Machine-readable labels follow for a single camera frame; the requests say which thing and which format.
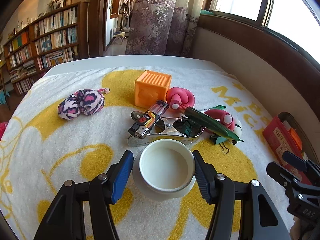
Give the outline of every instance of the metal clip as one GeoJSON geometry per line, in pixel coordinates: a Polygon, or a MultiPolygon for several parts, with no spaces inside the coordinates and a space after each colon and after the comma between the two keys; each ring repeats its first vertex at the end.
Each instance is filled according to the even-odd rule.
{"type": "MultiPolygon", "coordinates": [[[[143,113],[139,111],[133,111],[131,113],[131,117],[135,121],[142,115],[143,113]]],[[[184,124],[185,122],[194,123],[192,120],[186,117],[162,117],[144,139],[141,140],[134,136],[130,136],[127,139],[128,145],[132,147],[143,146],[160,139],[172,139],[180,141],[183,144],[194,143],[199,139],[200,135],[204,131],[204,127],[194,123],[188,136],[183,134],[181,131],[176,130],[175,128],[181,124],[184,124]]]]}

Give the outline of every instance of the ceramic cup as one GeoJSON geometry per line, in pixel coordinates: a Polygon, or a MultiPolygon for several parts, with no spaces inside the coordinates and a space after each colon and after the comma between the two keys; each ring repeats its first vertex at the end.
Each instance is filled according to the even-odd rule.
{"type": "Polygon", "coordinates": [[[188,194],[196,181],[194,173],[195,161],[191,151],[171,139],[149,144],[137,155],[132,168],[137,188],[156,201],[188,194]]]}

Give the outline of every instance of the white towel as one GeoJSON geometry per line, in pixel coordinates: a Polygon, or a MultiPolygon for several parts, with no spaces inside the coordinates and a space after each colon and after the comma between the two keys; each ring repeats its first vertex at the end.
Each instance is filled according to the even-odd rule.
{"type": "MultiPolygon", "coordinates": [[[[129,147],[126,139],[133,124],[130,113],[137,110],[134,80],[145,69],[172,75],[171,87],[192,91],[195,108],[225,105],[226,111],[241,121],[244,142],[229,146],[228,154],[208,142],[207,133],[188,147],[199,149],[218,172],[232,179],[259,179],[290,228],[293,216],[286,211],[288,199],[283,188],[266,174],[267,164],[275,160],[262,137],[271,116],[257,99],[235,77],[222,72],[142,66],[44,77],[25,96],[0,143],[0,209],[19,239],[33,239],[39,221],[66,180],[89,181],[118,162],[125,150],[136,156],[143,149],[129,147]],[[105,95],[102,111],[71,121],[59,119],[57,106],[68,95],[79,89],[104,87],[111,92],[105,95]]],[[[168,110],[164,116],[174,115],[168,110]]],[[[196,184],[184,198],[158,203],[139,192],[132,176],[122,199],[111,208],[120,239],[160,240],[204,239],[213,209],[201,200],[196,184]]],[[[88,203],[84,209],[90,240],[93,236],[88,203]]],[[[232,239],[237,239],[236,229],[232,239]]]]}

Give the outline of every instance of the screw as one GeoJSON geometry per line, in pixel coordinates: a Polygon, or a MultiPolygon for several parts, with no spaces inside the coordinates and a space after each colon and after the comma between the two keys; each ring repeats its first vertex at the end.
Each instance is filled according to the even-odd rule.
{"type": "Polygon", "coordinates": [[[73,181],[72,181],[71,179],[69,179],[69,180],[67,180],[67,181],[64,183],[64,185],[65,185],[66,187],[70,187],[70,186],[72,185],[72,183],[73,183],[73,181]]]}
{"type": "Polygon", "coordinates": [[[257,187],[257,186],[260,185],[260,182],[259,182],[258,180],[256,180],[256,179],[253,179],[253,180],[251,181],[251,184],[254,185],[255,187],[257,187]]]}
{"type": "Polygon", "coordinates": [[[219,180],[224,180],[226,178],[226,176],[224,174],[221,174],[221,173],[217,174],[216,177],[219,180]]]}
{"type": "Polygon", "coordinates": [[[98,176],[98,179],[105,180],[107,178],[107,175],[105,173],[102,173],[98,176]]]}

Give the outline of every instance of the lighter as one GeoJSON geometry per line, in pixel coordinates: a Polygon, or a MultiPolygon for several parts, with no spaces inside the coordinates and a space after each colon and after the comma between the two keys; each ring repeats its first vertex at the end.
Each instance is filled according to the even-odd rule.
{"type": "Polygon", "coordinates": [[[168,108],[169,104],[166,102],[162,100],[156,101],[128,130],[129,133],[139,139],[144,139],[168,108]]]}

